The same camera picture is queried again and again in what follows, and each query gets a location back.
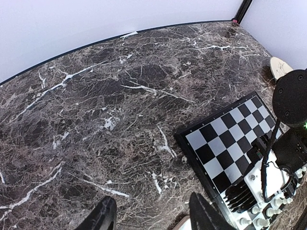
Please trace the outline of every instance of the white wall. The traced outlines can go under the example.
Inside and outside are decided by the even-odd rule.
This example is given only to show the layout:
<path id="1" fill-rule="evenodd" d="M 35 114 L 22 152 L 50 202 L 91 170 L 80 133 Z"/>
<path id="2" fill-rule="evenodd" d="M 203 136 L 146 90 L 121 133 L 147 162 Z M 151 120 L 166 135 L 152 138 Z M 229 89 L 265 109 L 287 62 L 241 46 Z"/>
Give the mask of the white wall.
<path id="1" fill-rule="evenodd" d="M 306 0 L 254 0 L 241 25 L 273 56 L 307 68 Z"/>
<path id="2" fill-rule="evenodd" d="M 231 20 L 242 0 L 0 0 L 0 82 L 67 51 L 159 26 Z"/>

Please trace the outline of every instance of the dark marble surface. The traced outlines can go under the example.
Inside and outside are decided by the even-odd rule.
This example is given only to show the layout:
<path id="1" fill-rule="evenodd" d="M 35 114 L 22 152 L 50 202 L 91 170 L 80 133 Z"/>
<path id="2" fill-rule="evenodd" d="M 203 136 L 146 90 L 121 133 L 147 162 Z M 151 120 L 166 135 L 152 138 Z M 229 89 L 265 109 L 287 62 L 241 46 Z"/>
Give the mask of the dark marble surface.
<path id="1" fill-rule="evenodd" d="M 171 228 L 193 191 L 208 199 L 174 132 L 254 90 L 271 108 L 269 58 L 238 25 L 204 23 L 106 41 L 4 84 L 0 229 L 71 230 L 106 195 L 119 230 Z M 294 225 L 296 208 L 272 229 Z"/>

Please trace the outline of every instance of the black pole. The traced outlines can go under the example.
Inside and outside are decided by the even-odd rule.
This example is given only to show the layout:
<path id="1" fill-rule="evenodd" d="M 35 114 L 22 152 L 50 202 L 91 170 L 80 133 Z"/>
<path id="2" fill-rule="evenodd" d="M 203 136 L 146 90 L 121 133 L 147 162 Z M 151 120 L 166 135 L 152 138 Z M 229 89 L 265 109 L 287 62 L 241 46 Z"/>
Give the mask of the black pole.
<path id="1" fill-rule="evenodd" d="M 236 13 L 235 17 L 232 19 L 233 22 L 236 22 L 238 24 L 242 22 L 244 15 L 248 11 L 252 1 L 253 0 L 243 0 L 238 12 Z"/>

